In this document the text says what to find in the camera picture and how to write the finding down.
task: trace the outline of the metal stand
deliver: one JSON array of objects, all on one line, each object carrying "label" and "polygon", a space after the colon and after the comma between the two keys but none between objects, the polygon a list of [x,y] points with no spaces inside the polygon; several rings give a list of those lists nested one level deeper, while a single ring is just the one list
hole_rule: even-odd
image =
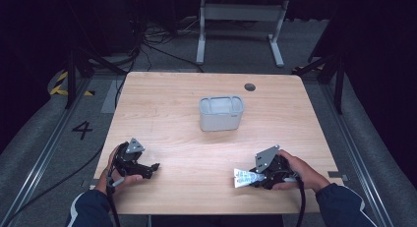
[{"label": "metal stand", "polygon": [[277,39],[281,31],[287,10],[288,1],[282,5],[236,5],[236,4],[206,4],[201,0],[200,4],[200,36],[197,48],[196,63],[203,65],[205,62],[206,47],[206,20],[236,20],[276,22],[275,31],[268,36],[270,48],[277,67],[283,67],[284,63],[278,48]]},{"label": "metal stand", "polygon": [[297,71],[295,75],[301,77],[302,75],[324,65],[322,72],[317,77],[320,84],[328,84],[331,78],[336,75],[336,85],[334,89],[334,106],[338,114],[342,114],[341,111],[341,96],[343,92],[343,79],[344,79],[344,64],[340,56],[328,56],[323,57],[300,71]]}]

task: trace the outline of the floor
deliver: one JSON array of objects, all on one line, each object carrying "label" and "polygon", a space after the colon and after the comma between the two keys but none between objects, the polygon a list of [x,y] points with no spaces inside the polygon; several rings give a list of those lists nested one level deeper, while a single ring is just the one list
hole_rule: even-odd
[{"label": "floor", "polygon": [[[212,22],[207,27],[206,58],[201,69],[207,74],[289,75],[295,67],[308,64],[307,59],[326,25],[326,21],[285,22],[278,39],[285,66],[277,68],[267,42],[272,24]],[[200,69],[194,64],[198,31],[191,26],[172,39],[149,33],[149,40],[162,42],[151,45],[153,48],[142,45],[133,71],[198,72]],[[126,54],[115,54],[108,60],[125,57]],[[128,70],[130,65],[120,67]],[[317,74],[312,72],[302,79],[337,167],[348,178],[345,185],[364,199],[367,213],[378,226],[417,226],[416,190],[390,157],[348,79],[343,88],[343,114],[338,115],[331,99],[334,83],[319,85]],[[48,90],[52,90],[60,75],[61,72],[50,81]],[[88,90],[93,95],[78,97],[68,110],[64,109],[65,95],[51,95],[49,102],[10,142],[0,156],[1,219],[10,218],[31,199],[42,196],[22,209],[9,226],[65,223],[71,202],[88,188],[92,179],[98,161],[94,156],[105,141],[116,92],[122,82],[123,77],[106,69],[96,70],[91,79],[79,77],[79,94]],[[61,87],[66,89],[66,81]],[[80,131],[84,129],[92,131],[83,136]],[[69,177],[85,164],[85,168]],[[298,215],[283,217],[285,226],[294,226]],[[147,216],[121,216],[123,226],[147,226],[147,219]],[[307,213],[303,226],[325,224],[319,213]]]}]

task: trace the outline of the metal bracket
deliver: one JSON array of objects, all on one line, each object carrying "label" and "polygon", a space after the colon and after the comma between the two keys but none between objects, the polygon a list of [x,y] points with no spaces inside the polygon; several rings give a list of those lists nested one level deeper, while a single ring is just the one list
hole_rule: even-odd
[{"label": "metal bracket", "polygon": [[267,169],[270,163],[273,161],[276,153],[279,150],[279,145],[275,145],[270,147],[264,151],[257,153],[255,156],[255,163],[257,164],[256,171],[257,173],[262,173],[265,169]]},{"label": "metal bracket", "polygon": [[138,142],[135,138],[132,138],[128,148],[126,149],[126,153],[135,153],[141,151],[145,151],[145,147],[142,146],[141,143]]}]

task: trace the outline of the yellow tape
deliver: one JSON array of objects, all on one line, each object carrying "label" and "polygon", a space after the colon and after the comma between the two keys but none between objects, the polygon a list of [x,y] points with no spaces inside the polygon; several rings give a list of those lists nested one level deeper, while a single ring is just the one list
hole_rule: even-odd
[{"label": "yellow tape", "polygon": [[[64,72],[59,76],[58,80],[55,83],[55,87],[49,92],[50,95],[53,94],[60,94],[60,95],[68,95],[68,90],[65,89],[59,89],[61,87],[61,84],[64,82],[64,80],[68,77],[68,72],[64,70]],[[84,93],[84,96],[94,96],[95,91],[86,91]]]}]

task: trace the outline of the metal rail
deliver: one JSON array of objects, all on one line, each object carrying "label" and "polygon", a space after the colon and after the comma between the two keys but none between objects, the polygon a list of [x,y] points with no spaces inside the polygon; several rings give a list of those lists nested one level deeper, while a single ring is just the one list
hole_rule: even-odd
[{"label": "metal rail", "polygon": [[[77,95],[74,103],[70,108],[64,111],[61,115],[61,118],[58,121],[52,135],[50,136],[48,142],[46,143],[45,147],[43,148],[42,153],[40,154],[39,158],[34,163],[33,167],[31,168],[24,184],[21,187],[18,195],[16,196],[15,200],[13,201],[12,205],[10,206],[6,216],[4,217],[3,221],[1,222],[1,227],[6,227],[7,221],[9,218],[12,217],[20,208],[25,206],[28,201],[30,201],[31,195],[33,194],[34,190],[36,189],[40,178],[42,177],[43,173],[46,170],[46,167],[49,164],[49,161],[52,158],[53,153],[56,150],[56,144],[62,136],[65,126],[67,125],[68,121],[70,120],[73,112],[75,111],[77,104],[79,103],[81,97],[84,92],[87,90],[89,86],[90,79],[81,79],[80,84],[78,86]],[[13,227],[18,222],[20,214],[18,214],[8,225],[9,227]]]},{"label": "metal rail", "polygon": [[375,183],[366,168],[365,162],[362,159],[359,149],[355,144],[352,136],[350,135],[349,129],[346,126],[346,122],[343,119],[343,116],[339,115],[334,107],[333,104],[333,97],[331,94],[331,90],[328,85],[321,85],[322,91],[325,95],[325,98],[328,104],[331,107],[332,115],[334,116],[335,121],[343,134],[345,142],[347,144],[347,151],[350,157],[350,160],[353,163],[353,167],[359,177],[359,181],[361,182],[362,188],[365,191],[365,194],[369,200],[371,208],[374,210],[374,213],[377,217],[378,225],[380,227],[385,226],[393,226],[392,221],[389,218],[387,213],[386,207],[381,200],[380,194],[375,186]]}]

